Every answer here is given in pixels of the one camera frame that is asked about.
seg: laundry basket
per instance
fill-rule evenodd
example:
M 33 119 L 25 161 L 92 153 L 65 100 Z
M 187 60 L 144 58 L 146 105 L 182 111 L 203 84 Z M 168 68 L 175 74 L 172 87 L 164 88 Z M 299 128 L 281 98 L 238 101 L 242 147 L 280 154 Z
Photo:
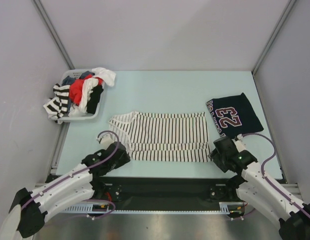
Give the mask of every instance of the laundry basket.
M 79 79 L 80 76 L 82 75 L 82 73 L 85 73 L 86 71 L 92 71 L 92 69 L 68 70 L 68 71 L 64 72 L 63 76 L 61 77 L 60 84 L 62 85 L 63 80 L 67 76 L 70 76 L 71 78 Z M 103 89 L 105 88 L 105 82 L 102 83 L 102 87 L 103 87 Z M 97 104 L 95 114 L 86 113 L 86 115 L 84 115 L 84 116 L 63 116 L 63 117 L 59 118 L 58 120 L 62 120 L 65 123 L 69 123 L 69 122 L 73 122 L 73 121 L 82 121 L 82 120 L 88 120 L 88 119 L 95 118 L 99 114 L 103 93 L 104 93 L 104 91 L 100 95 L 100 100 L 99 100 L 99 103 Z

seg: table surface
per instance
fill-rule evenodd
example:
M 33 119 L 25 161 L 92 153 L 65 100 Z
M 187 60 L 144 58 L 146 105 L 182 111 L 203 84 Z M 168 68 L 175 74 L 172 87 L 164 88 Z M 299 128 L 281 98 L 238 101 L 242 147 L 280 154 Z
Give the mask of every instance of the table surface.
M 212 98 L 245 93 L 264 131 L 270 132 L 262 105 L 249 71 L 117 71 L 114 87 L 106 87 L 96 118 L 71 122 L 58 162 L 56 174 L 63 175 L 79 164 L 88 154 L 100 149 L 96 141 L 99 132 L 108 130 L 113 115 L 131 111 L 145 113 L 206 113 L 210 148 L 220 136 L 206 107 Z M 259 136 L 243 139 L 247 150 L 260 163 L 273 153 L 273 147 Z M 278 159 L 275 157 L 265 167 L 276 179 L 282 179 Z M 161 162 L 131 160 L 126 165 L 107 174 L 108 177 L 149 178 L 231 178 L 235 174 L 223 173 L 213 162 Z

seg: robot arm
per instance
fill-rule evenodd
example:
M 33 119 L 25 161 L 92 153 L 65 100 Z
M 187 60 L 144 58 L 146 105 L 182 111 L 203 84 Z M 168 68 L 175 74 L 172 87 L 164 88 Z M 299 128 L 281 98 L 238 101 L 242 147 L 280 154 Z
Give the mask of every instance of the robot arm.
M 222 137 L 210 154 L 223 171 L 237 173 L 237 196 L 267 217 L 279 229 L 283 240 L 310 240 L 310 204 L 293 196 L 264 171 L 240 140 Z
M 70 172 L 31 192 L 26 188 L 19 190 L 9 210 L 10 220 L 6 219 L 0 230 L 0 240 L 28 238 L 64 209 L 92 198 L 97 192 L 104 194 L 100 176 L 128 163 L 130 157 L 119 141 L 99 143 L 104 149 L 86 156 Z

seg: striped cloth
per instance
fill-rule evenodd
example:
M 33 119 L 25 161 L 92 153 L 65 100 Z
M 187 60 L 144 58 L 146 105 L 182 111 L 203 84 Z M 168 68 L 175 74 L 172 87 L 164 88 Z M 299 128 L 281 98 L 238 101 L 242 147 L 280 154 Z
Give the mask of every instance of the striped cloth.
M 56 96 L 45 103 L 43 107 L 48 113 L 48 118 L 56 121 L 68 112 L 70 85 L 60 86 L 55 84 L 53 92 Z
M 209 162 L 209 133 L 204 112 L 164 114 L 133 111 L 115 115 L 110 130 L 135 160 Z

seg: black joint cover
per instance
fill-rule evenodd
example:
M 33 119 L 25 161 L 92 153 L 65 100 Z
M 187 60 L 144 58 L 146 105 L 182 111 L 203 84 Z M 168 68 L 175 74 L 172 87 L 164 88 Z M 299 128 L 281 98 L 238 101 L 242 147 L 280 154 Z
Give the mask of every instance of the black joint cover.
M 18 204 L 23 206 L 29 199 L 31 199 L 31 194 L 26 188 L 22 188 L 16 193 L 9 212 Z M 25 239 L 36 234 L 45 224 L 45 215 L 45 213 L 41 213 L 39 204 L 32 201 L 21 211 L 20 222 L 17 228 L 20 235 Z
M 85 164 L 86 166 L 92 166 L 94 164 L 97 164 L 104 159 L 106 159 L 109 155 L 112 154 L 112 152 L 115 150 L 117 145 L 117 142 L 112 143 L 109 145 L 107 149 L 101 149 L 94 154 L 87 155 L 82 161 L 82 164 Z M 92 167 L 89 172 L 93 174 L 93 180 L 96 177 L 104 176 L 108 172 L 110 172 L 113 169 L 118 169 L 119 167 L 127 164 L 131 160 L 130 156 L 126 152 L 126 148 L 119 143 L 119 148 L 115 152 L 115 154 L 106 162 L 102 163 L 101 165 L 98 165 L 96 167 Z
M 242 174 L 244 169 L 247 169 L 247 166 L 253 162 L 257 162 L 257 158 L 254 157 L 249 151 L 243 150 L 239 152 L 236 156 L 231 157 L 226 165 L 229 170 L 237 173 L 238 175 Z
M 226 173 L 229 169 L 228 159 L 237 155 L 239 151 L 235 143 L 228 136 L 221 137 L 214 141 L 215 149 L 209 155 L 209 158 L 216 166 Z
M 303 208 L 310 215 L 310 204 Z M 310 240 L 310 219 L 302 212 L 292 213 L 286 221 L 281 220 L 279 235 L 283 240 Z

